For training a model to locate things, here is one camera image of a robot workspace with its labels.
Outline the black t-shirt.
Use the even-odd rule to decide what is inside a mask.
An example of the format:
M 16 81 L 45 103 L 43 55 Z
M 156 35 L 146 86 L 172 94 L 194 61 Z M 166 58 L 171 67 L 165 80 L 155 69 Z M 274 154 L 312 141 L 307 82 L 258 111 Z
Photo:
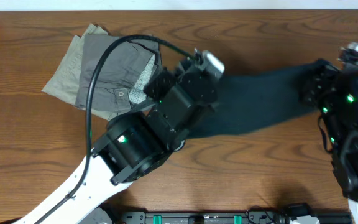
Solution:
M 192 128 L 188 137 L 250 133 L 312 112 L 312 106 L 300 101 L 300 91 L 328 63 L 319 59 L 257 75 L 222 77 L 215 112 Z

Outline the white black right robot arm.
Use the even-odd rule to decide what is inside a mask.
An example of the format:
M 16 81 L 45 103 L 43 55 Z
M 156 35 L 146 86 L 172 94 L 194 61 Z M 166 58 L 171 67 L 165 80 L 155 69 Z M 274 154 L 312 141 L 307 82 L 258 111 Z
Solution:
M 319 110 L 323 147 L 358 223 L 358 68 L 320 65 L 305 80 L 300 101 Z

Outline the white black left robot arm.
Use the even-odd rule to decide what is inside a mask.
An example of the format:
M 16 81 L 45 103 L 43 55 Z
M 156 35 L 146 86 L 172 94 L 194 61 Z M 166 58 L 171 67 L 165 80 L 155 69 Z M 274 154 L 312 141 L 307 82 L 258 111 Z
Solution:
M 184 60 L 144 86 L 146 100 L 110 120 L 78 168 L 21 223 L 79 223 L 108 198 L 160 167 L 217 102 L 224 65 Z

